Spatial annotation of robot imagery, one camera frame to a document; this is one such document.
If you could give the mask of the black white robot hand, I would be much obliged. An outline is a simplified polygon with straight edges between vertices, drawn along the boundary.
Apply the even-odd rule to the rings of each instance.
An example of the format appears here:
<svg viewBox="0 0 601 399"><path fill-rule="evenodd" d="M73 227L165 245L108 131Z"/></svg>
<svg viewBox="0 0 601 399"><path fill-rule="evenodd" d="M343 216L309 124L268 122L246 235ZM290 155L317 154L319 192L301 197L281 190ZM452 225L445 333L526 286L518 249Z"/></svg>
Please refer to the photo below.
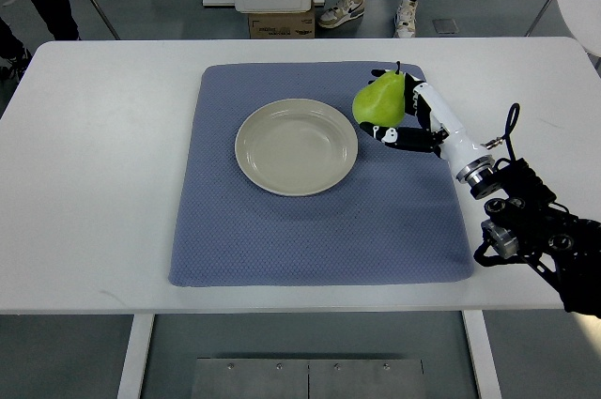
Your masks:
<svg viewBox="0 0 601 399"><path fill-rule="evenodd" d="M451 174L461 183L473 185L492 174L493 159L475 143L438 91L422 79L395 69L393 75L405 80L405 112L417 118L419 126L386 127L363 120L360 128L385 146L434 153L449 163Z"/></svg>

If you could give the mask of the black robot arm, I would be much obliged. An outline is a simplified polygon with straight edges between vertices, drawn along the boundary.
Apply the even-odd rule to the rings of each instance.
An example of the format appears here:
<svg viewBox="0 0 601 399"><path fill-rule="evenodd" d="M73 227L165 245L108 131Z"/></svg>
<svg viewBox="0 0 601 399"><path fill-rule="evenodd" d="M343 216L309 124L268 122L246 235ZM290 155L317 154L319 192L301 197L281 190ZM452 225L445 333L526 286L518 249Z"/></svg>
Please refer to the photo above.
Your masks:
<svg viewBox="0 0 601 399"><path fill-rule="evenodd" d="M504 198L485 202L483 242L474 259L484 267L526 264L560 295L564 310L600 316L600 223L581 219L557 202L557 196L517 159L511 143L520 106L508 113L504 142L508 156L468 179L470 193L483 199L502 190Z"/></svg>

